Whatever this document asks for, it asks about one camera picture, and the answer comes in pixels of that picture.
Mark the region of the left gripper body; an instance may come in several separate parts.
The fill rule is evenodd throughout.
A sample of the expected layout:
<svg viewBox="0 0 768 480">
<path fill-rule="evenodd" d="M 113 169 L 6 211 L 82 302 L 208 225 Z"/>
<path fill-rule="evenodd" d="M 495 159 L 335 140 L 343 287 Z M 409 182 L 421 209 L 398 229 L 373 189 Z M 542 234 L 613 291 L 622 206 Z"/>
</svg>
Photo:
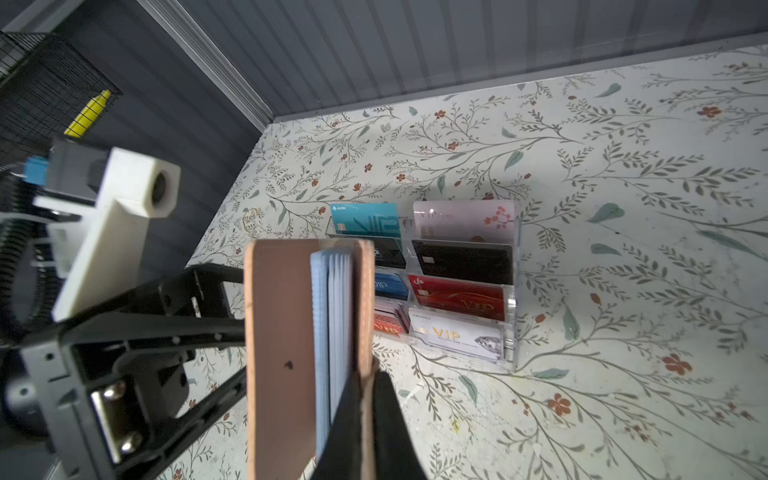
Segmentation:
<svg viewBox="0 0 768 480">
<path fill-rule="evenodd" d="M 153 479 L 115 474 L 149 439 L 148 424 L 179 418 L 189 394 L 188 351 L 92 352 L 62 345 L 62 325 L 18 348 L 24 384 L 11 389 L 10 415 L 25 432 L 50 439 L 67 479 Z"/>
</svg>

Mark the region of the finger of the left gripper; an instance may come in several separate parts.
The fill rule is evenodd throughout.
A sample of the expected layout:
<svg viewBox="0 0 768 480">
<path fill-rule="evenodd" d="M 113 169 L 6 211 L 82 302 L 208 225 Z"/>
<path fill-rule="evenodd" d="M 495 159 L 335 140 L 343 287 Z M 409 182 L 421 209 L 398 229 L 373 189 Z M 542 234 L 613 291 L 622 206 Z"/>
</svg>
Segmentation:
<svg viewBox="0 0 768 480">
<path fill-rule="evenodd" d="M 149 439 L 130 454 L 115 474 L 161 474 L 225 413 L 244 398 L 246 369 L 241 368 L 226 382 L 200 400 L 179 418 L 150 422 Z"/>
<path fill-rule="evenodd" d="M 244 321 L 230 311 L 227 283 L 243 284 L 244 271 L 210 263 L 188 267 L 66 321 L 59 341 L 76 350 L 104 353 L 241 347 Z"/>
</svg>

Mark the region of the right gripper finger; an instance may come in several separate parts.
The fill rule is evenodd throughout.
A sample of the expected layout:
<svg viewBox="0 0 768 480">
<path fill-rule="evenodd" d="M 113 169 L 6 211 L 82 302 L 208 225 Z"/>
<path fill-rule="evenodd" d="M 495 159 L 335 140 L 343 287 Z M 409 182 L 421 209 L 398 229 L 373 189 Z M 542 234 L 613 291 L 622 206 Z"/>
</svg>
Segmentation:
<svg viewBox="0 0 768 480">
<path fill-rule="evenodd" d="M 347 381 L 339 412 L 314 479 L 424 479 L 426 477 L 390 376 L 377 371 Z"/>
</svg>

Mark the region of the pink leather card wallet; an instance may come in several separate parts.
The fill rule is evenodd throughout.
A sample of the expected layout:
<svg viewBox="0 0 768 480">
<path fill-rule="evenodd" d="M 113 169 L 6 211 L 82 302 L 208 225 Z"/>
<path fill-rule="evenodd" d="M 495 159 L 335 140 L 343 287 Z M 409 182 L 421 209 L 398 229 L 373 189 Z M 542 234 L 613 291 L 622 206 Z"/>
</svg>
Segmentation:
<svg viewBox="0 0 768 480">
<path fill-rule="evenodd" d="M 352 253 L 352 367 L 375 370 L 374 246 L 357 238 L 260 239 L 244 260 L 250 479 L 297 479 L 316 454 L 315 341 L 310 257 Z"/>
</svg>

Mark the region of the clear acrylic card holder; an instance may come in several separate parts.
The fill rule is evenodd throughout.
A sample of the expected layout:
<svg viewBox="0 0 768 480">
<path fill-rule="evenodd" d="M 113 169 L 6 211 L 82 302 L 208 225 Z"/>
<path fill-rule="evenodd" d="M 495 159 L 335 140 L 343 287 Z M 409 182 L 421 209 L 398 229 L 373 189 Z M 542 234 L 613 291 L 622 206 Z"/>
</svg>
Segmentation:
<svg viewBox="0 0 768 480">
<path fill-rule="evenodd" d="M 337 203 L 330 212 L 330 236 L 373 244 L 378 332 L 515 368 L 514 201 Z"/>
</svg>

